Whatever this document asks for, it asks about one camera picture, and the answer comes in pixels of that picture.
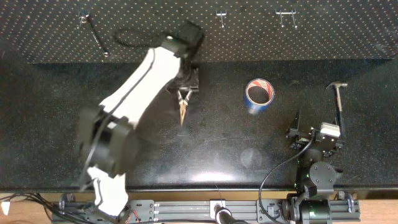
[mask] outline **hammer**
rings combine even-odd
[[[329,84],[327,88],[332,88],[335,87],[335,94],[336,94],[336,102],[337,102],[337,115],[338,115],[338,122],[340,125],[340,132],[341,132],[341,139],[343,139],[344,132],[345,132],[345,124],[344,124],[344,119],[343,119],[343,107],[341,106],[341,99],[340,99],[340,87],[347,87],[347,83],[341,83],[341,82],[332,82]]]

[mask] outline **black perforated panel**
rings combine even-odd
[[[1,38],[33,63],[137,62],[145,48],[129,49],[111,37],[118,28],[131,44],[148,44],[183,20],[203,28],[206,39],[197,60],[291,60],[394,58],[398,53],[398,1],[116,1],[3,0]],[[295,9],[280,17],[275,10]],[[227,12],[221,20],[216,10]],[[105,58],[78,14],[90,12],[111,56]]]

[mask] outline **hammer head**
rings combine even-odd
[[[340,88],[340,87],[346,87],[346,86],[348,86],[348,83],[342,83],[342,82],[337,81],[337,82],[332,82],[326,88],[331,88],[331,87]]]

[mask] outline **black countertop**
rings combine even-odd
[[[200,93],[185,124],[166,91],[152,102],[137,132],[141,153],[131,161],[128,190],[256,189],[264,175],[296,152],[285,130],[301,109],[300,130],[335,117],[333,81],[341,90],[346,148],[328,162],[345,174],[336,187],[398,187],[398,61],[312,60],[202,63]],[[28,65],[10,54],[0,61],[0,191],[78,189],[79,110],[115,91],[137,64]],[[253,78],[275,88],[269,109],[248,114],[243,91]],[[292,162],[266,189],[292,189]]]

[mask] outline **roll of tape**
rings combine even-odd
[[[259,86],[263,88],[268,94],[268,101],[265,103],[258,103],[255,102],[250,96],[249,96],[249,89],[255,86]],[[246,106],[249,108],[249,113],[251,114],[258,114],[258,112],[263,111],[268,108],[268,106],[272,103],[275,97],[275,91],[274,87],[272,87],[271,83],[269,81],[262,79],[262,78],[256,78],[254,80],[251,80],[248,85],[246,86],[245,94],[244,94],[244,101],[246,103]]]

